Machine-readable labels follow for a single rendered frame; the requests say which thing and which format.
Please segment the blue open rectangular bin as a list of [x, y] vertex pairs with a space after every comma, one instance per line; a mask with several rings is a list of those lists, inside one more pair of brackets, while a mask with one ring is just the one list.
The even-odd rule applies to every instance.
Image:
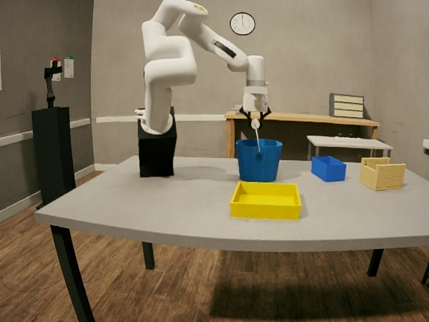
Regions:
[[314, 157], [311, 163], [311, 173], [324, 182], [345, 181], [346, 164], [333, 157]]

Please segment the yellow square tray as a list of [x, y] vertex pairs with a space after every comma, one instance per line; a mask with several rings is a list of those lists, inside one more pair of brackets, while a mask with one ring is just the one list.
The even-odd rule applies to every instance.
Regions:
[[296, 184], [238, 182], [230, 202], [233, 218], [299, 220], [300, 210]]

